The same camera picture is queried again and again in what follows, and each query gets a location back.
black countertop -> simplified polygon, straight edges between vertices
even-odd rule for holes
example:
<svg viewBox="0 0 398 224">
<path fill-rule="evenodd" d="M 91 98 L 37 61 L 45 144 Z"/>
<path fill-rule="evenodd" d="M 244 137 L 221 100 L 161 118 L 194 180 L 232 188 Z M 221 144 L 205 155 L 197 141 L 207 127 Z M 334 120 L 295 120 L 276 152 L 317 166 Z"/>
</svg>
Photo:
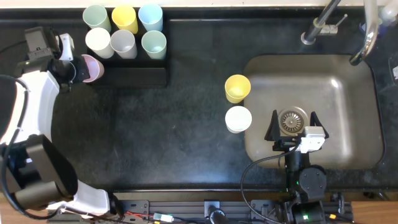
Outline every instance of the black countertop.
<svg viewBox="0 0 398 224">
<path fill-rule="evenodd" d="M 68 32 L 85 54 L 82 9 L 8 10 L 0 15 L 0 47 L 24 38 L 24 29 L 51 26 Z M 233 105 L 225 80 L 263 54 L 353 54 L 363 44 L 363 9 L 338 9 L 328 23 L 348 18 L 336 36 L 306 46 L 300 35 L 320 9 L 165 9 L 169 30 L 167 88 L 112 89 L 77 84 L 59 95 L 52 141 L 78 178 L 113 191 L 149 189 L 235 190 L 251 160 L 244 133 L 232 134 L 224 116 Z M 398 27 L 376 43 L 366 59 L 374 71 L 385 155 L 373 169 L 327 170 L 330 190 L 398 188 Z M 20 45 L 0 55 L 0 72 L 12 74 L 25 59 Z M 284 189 L 282 169 L 255 167 L 247 188 Z"/>
</svg>

wooden floor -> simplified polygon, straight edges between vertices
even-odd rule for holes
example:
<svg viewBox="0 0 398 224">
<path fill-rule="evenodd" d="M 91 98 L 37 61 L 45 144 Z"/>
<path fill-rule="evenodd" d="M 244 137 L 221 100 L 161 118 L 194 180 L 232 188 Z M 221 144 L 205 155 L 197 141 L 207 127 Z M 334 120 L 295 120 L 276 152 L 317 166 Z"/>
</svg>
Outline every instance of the wooden floor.
<svg viewBox="0 0 398 224">
<path fill-rule="evenodd" d="M 398 202 L 353 202 L 355 222 L 360 224 L 398 224 Z M 0 197 L 1 224 L 43 224 L 17 213 Z"/>
</svg>

yellow cup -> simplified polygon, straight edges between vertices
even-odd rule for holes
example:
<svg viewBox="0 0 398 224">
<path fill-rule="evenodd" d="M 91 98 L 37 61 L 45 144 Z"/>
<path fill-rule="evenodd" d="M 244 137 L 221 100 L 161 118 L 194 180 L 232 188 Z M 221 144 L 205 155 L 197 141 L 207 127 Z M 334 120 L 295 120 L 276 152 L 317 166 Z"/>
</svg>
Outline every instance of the yellow cup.
<svg viewBox="0 0 398 224">
<path fill-rule="evenodd" d="M 250 93 L 251 85 L 243 75 L 233 75 L 225 82 L 226 99 L 231 103 L 239 103 Z"/>
<path fill-rule="evenodd" d="M 138 32 L 136 11 L 131 6 L 118 6 L 113 9 L 112 20 L 119 29 L 125 29 L 133 34 Z"/>
</svg>

white cup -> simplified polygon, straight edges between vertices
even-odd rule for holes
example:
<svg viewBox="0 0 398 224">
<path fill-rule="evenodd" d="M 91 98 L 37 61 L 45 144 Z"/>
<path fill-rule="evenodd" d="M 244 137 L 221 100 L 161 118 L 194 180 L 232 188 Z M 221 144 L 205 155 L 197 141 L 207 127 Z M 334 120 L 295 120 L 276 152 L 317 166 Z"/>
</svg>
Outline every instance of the white cup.
<svg viewBox="0 0 398 224">
<path fill-rule="evenodd" d="M 152 59 L 164 59 L 166 57 L 166 37 L 163 33 L 152 30 L 142 36 L 142 47 Z"/>
<path fill-rule="evenodd" d="M 147 31 L 163 29 L 163 10 L 159 5 L 146 4 L 138 11 L 138 18 Z"/>
<path fill-rule="evenodd" d="M 86 35 L 86 45 L 101 58 L 110 58 L 114 54 L 111 47 L 111 36 L 104 28 L 94 28 Z"/>
<path fill-rule="evenodd" d="M 103 6 L 93 5 L 87 7 L 83 12 L 83 20 L 92 29 L 100 27 L 111 32 L 111 23 L 108 13 Z"/>
<path fill-rule="evenodd" d="M 118 30 L 112 34 L 111 46 L 122 58 L 137 57 L 137 45 L 134 35 L 128 30 Z"/>
<path fill-rule="evenodd" d="M 87 64 L 90 78 L 83 80 L 85 83 L 93 82 L 104 75 L 104 65 L 91 55 L 81 55 Z"/>
<path fill-rule="evenodd" d="M 250 127 L 251 113 L 243 106 L 234 106 L 225 114 L 225 123 L 228 131 L 240 133 Z"/>
</svg>

faucet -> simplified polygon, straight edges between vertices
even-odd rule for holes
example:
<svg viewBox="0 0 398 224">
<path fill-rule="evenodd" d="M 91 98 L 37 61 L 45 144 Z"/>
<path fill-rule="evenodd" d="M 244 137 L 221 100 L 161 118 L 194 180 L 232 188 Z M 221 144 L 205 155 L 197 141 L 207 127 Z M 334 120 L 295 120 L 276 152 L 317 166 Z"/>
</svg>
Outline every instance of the faucet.
<svg viewBox="0 0 398 224">
<path fill-rule="evenodd" d="M 327 7 L 322 11 L 318 18 L 315 18 L 307 32 L 304 32 L 301 36 L 301 40 L 304 44 L 311 45 L 315 43 L 317 35 L 321 33 L 326 26 L 326 20 L 329 18 L 330 14 L 337 8 L 337 5 L 341 0 L 331 0 Z M 364 44 L 361 50 L 352 55 L 349 59 L 350 64 L 358 65 L 364 60 L 370 51 L 374 47 L 374 43 L 377 39 L 377 34 L 379 33 L 379 13 L 377 8 L 376 0 L 364 0 L 365 16 L 366 16 L 366 34 Z"/>
</svg>

